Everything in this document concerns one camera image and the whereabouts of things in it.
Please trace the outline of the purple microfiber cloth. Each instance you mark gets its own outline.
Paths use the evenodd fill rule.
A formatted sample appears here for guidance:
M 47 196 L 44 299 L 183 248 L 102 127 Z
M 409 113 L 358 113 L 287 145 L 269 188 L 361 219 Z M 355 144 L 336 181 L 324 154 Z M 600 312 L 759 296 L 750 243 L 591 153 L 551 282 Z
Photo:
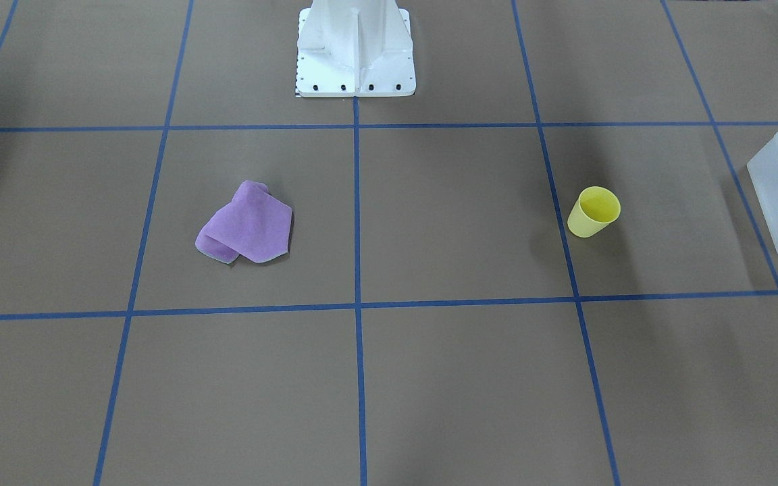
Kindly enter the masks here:
M 293 210 L 261 182 L 242 182 L 230 202 L 220 207 L 194 241 L 200 253 L 232 264 L 238 257 L 266 263 L 290 250 Z

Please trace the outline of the yellow plastic cup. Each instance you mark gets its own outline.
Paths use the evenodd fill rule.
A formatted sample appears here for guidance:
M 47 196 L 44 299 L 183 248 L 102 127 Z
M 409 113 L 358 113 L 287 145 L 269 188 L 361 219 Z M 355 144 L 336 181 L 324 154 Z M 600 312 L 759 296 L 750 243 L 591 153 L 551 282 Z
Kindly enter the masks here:
M 575 236 L 590 238 L 616 221 L 621 209 L 619 198 L 608 188 L 590 186 L 575 200 L 566 225 Z

